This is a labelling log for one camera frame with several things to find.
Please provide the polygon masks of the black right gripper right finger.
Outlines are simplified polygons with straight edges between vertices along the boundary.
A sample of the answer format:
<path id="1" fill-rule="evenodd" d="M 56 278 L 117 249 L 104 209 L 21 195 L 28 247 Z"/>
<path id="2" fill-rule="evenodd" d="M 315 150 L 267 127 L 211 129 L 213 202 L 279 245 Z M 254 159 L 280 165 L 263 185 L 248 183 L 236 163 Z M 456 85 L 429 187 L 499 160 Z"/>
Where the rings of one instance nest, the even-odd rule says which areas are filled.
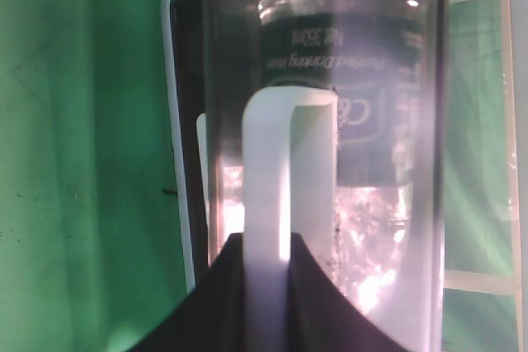
<path id="1" fill-rule="evenodd" d="M 287 350 L 405 351 L 347 301 L 298 233 L 290 239 Z"/>

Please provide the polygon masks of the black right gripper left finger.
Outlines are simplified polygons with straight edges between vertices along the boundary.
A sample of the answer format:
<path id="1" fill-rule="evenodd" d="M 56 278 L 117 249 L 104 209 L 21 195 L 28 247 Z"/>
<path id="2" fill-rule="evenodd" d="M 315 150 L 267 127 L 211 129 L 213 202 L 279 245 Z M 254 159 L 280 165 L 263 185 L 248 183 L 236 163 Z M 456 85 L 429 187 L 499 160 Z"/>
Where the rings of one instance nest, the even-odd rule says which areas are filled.
<path id="1" fill-rule="evenodd" d="M 243 235 L 235 233 L 191 293 L 135 351 L 248 351 Z"/>

